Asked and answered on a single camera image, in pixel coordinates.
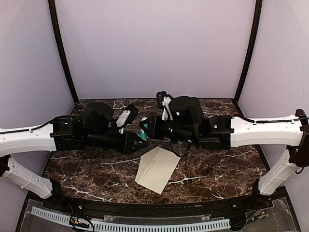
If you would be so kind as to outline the green white glue stick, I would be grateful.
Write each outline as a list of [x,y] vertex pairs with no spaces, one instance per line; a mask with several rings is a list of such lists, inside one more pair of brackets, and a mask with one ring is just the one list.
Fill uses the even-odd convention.
[[140,137],[143,139],[143,140],[147,140],[147,134],[145,133],[144,130],[140,130]]

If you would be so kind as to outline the cream paper envelope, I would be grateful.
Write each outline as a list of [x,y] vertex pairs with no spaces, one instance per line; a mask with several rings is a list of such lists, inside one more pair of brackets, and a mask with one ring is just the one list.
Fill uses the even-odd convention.
[[161,194],[179,161],[173,152],[157,146],[141,156],[135,182]]

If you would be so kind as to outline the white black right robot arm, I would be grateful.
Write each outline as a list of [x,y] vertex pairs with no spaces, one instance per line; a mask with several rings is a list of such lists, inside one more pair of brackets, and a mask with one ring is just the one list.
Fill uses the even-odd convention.
[[246,205],[256,210],[277,187],[299,168],[309,165],[309,123],[302,109],[295,114],[267,119],[241,115],[205,117],[196,97],[169,98],[157,94],[162,116],[151,116],[139,123],[146,135],[155,140],[170,139],[207,150],[229,150],[246,145],[285,145],[277,163],[254,183]]

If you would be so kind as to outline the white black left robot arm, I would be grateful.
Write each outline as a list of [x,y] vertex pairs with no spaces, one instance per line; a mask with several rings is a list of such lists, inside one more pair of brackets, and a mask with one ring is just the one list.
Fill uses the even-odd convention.
[[148,143],[137,134],[124,128],[138,114],[130,104],[117,118],[113,109],[102,102],[89,103],[80,116],[57,116],[36,127],[2,129],[0,131],[0,176],[38,195],[49,199],[58,211],[68,207],[68,199],[62,196],[61,184],[38,176],[19,164],[12,154],[34,151],[71,151],[85,147],[115,150],[132,154],[145,148]]

